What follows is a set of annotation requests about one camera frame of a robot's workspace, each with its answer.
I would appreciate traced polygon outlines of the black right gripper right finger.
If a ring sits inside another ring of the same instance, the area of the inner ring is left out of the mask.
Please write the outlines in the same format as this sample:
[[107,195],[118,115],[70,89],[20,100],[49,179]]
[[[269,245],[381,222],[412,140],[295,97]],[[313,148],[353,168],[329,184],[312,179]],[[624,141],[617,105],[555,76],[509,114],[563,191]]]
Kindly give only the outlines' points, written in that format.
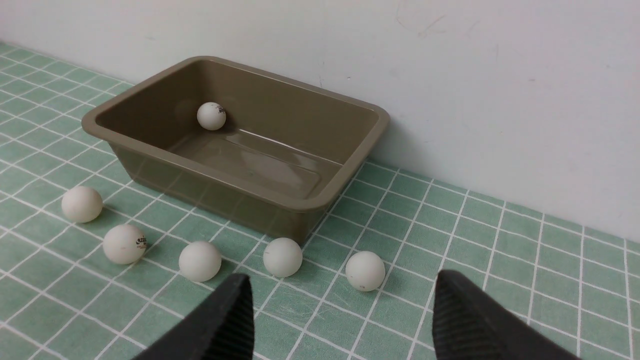
[[438,360],[576,360],[454,269],[435,283],[432,338]]

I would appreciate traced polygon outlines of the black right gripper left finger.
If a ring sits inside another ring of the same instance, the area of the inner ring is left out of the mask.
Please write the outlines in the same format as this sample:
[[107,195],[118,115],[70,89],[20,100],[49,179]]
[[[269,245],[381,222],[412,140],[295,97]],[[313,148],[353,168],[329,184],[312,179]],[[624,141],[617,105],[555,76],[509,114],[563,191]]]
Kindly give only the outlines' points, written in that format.
[[253,292],[244,273],[227,276],[192,312],[137,360],[251,360],[255,346]]

